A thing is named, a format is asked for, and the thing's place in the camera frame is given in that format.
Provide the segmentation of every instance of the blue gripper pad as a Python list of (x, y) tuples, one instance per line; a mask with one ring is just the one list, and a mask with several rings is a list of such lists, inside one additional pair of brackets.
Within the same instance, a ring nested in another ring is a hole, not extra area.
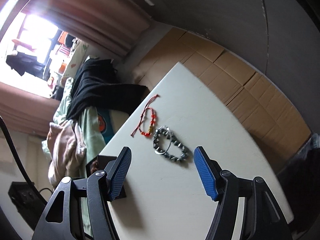
[(108, 192), (110, 200), (115, 200), (115, 198), (120, 194), (125, 176), (127, 175), (131, 164), (131, 157), (132, 154), (129, 147), (123, 147), (107, 175), (107, 180), (110, 181), (110, 190)]
[(204, 186), (205, 192), (208, 196), (211, 197), (213, 201), (216, 201), (218, 198), (216, 179), (214, 178), (214, 175), (209, 168), (207, 161), (204, 159), (198, 147), (194, 151), (194, 162)]

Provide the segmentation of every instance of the dark gift box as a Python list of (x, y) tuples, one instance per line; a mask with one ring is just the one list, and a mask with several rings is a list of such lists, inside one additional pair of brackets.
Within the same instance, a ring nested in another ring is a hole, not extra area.
[[(104, 168), (107, 166), (107, 164), (111, 161), (116, 160), (117, 157), (114, 156), (103, 156), (103, 155), (98, 155), (97, 157), (93, 158), (86, 166), (86, 173), (87, 177), (90, 177), (91, 174), (95, 173), (98, 170), (104, 170)], [(115, 199), (119, 198), (125, 198), (127, 197), (125, 194), (124, 186), (122, 186), (120, 195), (116, 197)]]

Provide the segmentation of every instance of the black electronic device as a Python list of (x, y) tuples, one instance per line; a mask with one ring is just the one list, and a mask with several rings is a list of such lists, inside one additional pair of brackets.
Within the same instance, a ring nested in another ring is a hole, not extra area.
[(26, 182), (12, 182), (8, 195), (25, 222), (35, 230), (45, 204)]

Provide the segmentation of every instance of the black cable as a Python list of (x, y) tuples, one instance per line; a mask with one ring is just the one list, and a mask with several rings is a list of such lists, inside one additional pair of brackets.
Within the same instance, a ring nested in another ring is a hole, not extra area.
[(20, 161), (20, 158), (19, 158), (19, 155), (17, 153), (17, 150), (16, 148), (14, 147), (14, 144), (12, 142), (12, 139), (11, 139), (11, 136), (10, 136), (10, 133), (7, 129), (7, 126), (5, 125), (1, 115), (0, 115), (0, 128), (4, 134), (4, 137), (8, 143), (8, 146), (11, 150), (11, 153), (13, 155), (13, 158), (22, 174), (22, 176), (24, 177), (24, 179), (26, 180), (26, 182), (28, 183), (29, 187), (34, 191), (34, 193), (36, 194), (36, 196), (41, 200), (41, 202), (44, 203), (44, 205), (47, 204), (46, 200), (44, 199), (44, 197), (39, 193), (39, 191), (36, 189), (35, 185), (33, 185), (32, 181), (30, 180), (28, 174), (26, 173), (26, 170), (24, 169), (21, 161)]
[(39, 190), (39, 193), (41, 193), (42, 191), (44, 191), (45, 189), (49, 190), (51, 192), (51, 195), (53, 194), (52, 190), (49, 189), (48, 187), (44, 187), (41, 190)]

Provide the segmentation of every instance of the metal stud bracelet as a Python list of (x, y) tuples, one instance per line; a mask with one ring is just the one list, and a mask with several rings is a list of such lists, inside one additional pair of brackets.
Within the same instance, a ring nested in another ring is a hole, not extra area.
[[(170, 140), (170, 144), (166, 150), (162, 149), (159, 146), (159, 137), (160, 136), (164, 136), (168, 140)], [(168, 150), (171, 146), (171, 143), (173, 143), (173, 145), (175, 145), (181, 149), (182, 154), (179, 157), (176, 157), (176, 156), (168, 153)], [(153, 148), (155, 149), (156, 154), (163, 155), (165, 158), (167, 158), (173, 162), (180, 163), (188, 158), (189, 149), (185, 145), (183, 145), (181, 142), (179, 142), (178, 139), (176, 138), (176, 136), (170, 130), (170, 128), (165, 125), (163, 127), (160, 127), (159, 129), (155, 130), (155, 134), (153, 135)]]

